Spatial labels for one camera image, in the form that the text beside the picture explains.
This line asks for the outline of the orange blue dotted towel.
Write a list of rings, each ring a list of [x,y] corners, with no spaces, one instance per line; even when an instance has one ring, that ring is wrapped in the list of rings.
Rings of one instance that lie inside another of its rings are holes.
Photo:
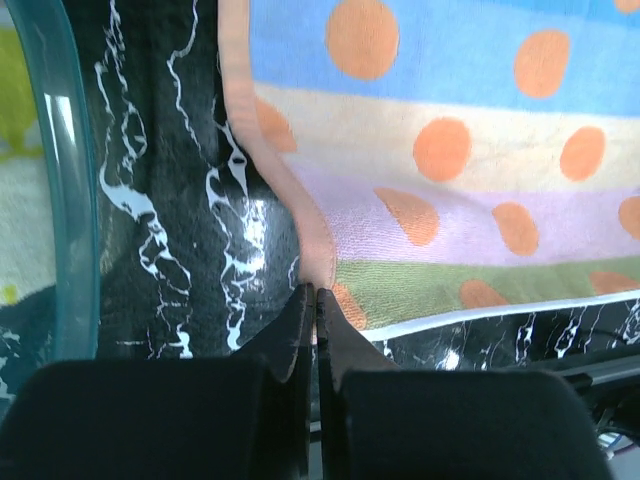
[[[639,294],[635,1],[222,1],[236,139],[371,340]]]

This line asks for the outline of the yellow white patterned towel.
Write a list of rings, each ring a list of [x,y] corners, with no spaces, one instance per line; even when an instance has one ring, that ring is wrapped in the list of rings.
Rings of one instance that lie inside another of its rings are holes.
[[[55,281],[52,208],[32,88],[16,30],[1,27],[1,304]]]

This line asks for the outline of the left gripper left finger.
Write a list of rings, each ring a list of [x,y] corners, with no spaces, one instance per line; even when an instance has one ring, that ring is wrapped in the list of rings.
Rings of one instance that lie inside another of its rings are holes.
[[[313,289],[228,357],[60,362],[1,426],[5,479],[304,479]]]

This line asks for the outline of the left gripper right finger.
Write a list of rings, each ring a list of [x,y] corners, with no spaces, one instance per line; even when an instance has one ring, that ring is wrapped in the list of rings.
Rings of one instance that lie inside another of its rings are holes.
[[[586,407],[546,372],[403,370],[317,294],[328,479],[607,479]]]

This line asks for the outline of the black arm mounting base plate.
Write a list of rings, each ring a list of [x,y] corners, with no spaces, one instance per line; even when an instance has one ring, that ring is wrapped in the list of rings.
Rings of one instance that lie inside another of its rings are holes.
[[[403,370],[530,370],[556,375],[566,381],[584,403],[596,442],[603,433],[617,433],[631,441],[639,438],[639,350],[635,346],[510,364],[501,363],[500,347],[495,343],[483,348],[474,359],[466,358],[462,348],[437,347],[431,355],[404,357],[396,347],[373,346]],[[319,380],[312,396],[311,442],[322,451]]]

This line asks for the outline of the blue transparent plastic bin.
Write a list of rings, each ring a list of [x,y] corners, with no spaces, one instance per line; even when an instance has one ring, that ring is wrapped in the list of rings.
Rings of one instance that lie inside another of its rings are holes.
[[[91,134],[72,28],[60,1],[7,4],[25,54],[51,194],[56,277],[1,310],[1,406],[42,366],[91,359],[100,307]]]

